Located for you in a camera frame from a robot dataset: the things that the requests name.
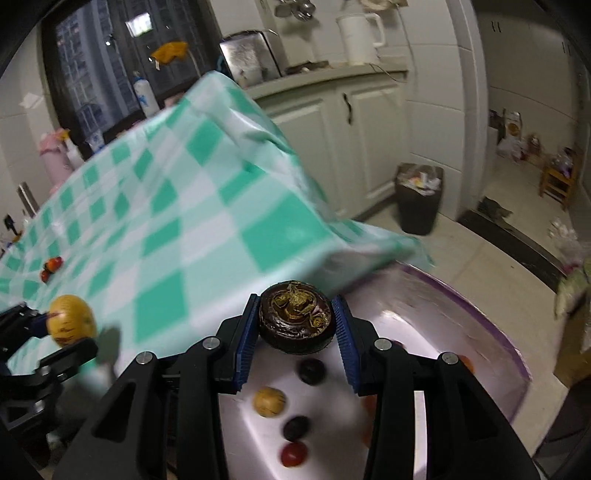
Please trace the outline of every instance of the yellow round fruit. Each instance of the yellow round fruit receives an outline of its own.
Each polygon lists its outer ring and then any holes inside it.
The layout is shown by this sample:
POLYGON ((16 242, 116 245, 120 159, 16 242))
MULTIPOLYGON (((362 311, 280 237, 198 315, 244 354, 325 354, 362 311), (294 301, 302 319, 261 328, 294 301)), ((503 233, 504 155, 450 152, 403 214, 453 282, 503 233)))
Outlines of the yellow round fruit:
POLYGON ((59 346, 96 336, 95 317, 88 304, 75 295, 62 295, 49 305, 47 331, 59 346))
POLYGON ((276 417, 285 408, 285 394, 276 388, 263 387, 256 392, 252 406, 261 417, 276 417))

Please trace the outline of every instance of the window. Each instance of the window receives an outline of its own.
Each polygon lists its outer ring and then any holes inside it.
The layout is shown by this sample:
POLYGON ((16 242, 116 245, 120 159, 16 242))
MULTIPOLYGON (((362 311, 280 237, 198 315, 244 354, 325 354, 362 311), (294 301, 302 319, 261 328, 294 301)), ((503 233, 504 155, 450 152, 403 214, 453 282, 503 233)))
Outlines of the window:
POLYGON ((135 96, 135 71, 160 106, 215 68, 221 35, 207 0, 66 0, 43 21, 43 55, 52 100, 64 128, 85 156, 100 130, 105 142, 145 118, 135 96), (193 54, 155 67, 152 52, 185 41, 193 54))

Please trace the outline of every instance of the wooden chair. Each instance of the wooden chair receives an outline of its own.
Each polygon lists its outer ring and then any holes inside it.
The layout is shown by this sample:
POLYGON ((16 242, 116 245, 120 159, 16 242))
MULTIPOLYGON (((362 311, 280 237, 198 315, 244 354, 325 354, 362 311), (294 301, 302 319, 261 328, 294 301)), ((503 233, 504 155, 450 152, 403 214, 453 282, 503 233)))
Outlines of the wooden chair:
POLYGON ((540 196, 543 197, 544 193, 547 193, 552 198, 558 200, 562 204, 562 209, 566 210, 577 187, 577 178, 582 159, 583 156, 580 149, 575 149, 573 154, 573 171, 569 179, 555 168, 546 165, 542 171, 542 178, 540 179, 540 196))

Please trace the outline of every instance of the screw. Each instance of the screw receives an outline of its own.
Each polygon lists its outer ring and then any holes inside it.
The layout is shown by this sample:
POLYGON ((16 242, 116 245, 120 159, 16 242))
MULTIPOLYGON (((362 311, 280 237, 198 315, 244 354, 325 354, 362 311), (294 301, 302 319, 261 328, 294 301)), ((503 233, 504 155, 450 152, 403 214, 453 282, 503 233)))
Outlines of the screw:
POLYGON ((443 352, 441 354, 441 360, 443 360, 448 365, 455 365, 460 361, 457 355, 453 352, 443 352))
POLYGON ((374 347, 376 347, 378 350, 381 350, 382 352, 384 352, 384 351, 390 350, 392 348, 392 342, 390 340, 388 340, 387 338, 378 338, 374 342, 374 347))
POLYGON ((135 361, 138 362, 140 365, 149 364, 152 359, 154 358, 151 352, 141 352, 138 353, 138 356, 135 357, 135 361))
POLYGON ((207 337, 203 341, 203 348, 205 348, 205 350, 213 350, 214 348, 219 347, 220 343, 220 339, 217 337, 207 337))

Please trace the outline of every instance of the toaster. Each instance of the toaster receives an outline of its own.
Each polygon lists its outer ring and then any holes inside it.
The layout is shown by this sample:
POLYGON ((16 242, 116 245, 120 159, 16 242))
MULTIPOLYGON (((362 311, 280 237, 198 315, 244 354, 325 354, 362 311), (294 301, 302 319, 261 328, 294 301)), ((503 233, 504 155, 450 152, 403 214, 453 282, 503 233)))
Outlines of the toaster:
MULTIPOLYGON (((267 32, 277 35, 272 30, 267 32)), ((278 37, 268 38, 265 33, 245 30, 229 35, 220 42, 232 77, 243 88, 282 76, 281 65, 285 54, 281 54, 281 41, 278 37)))

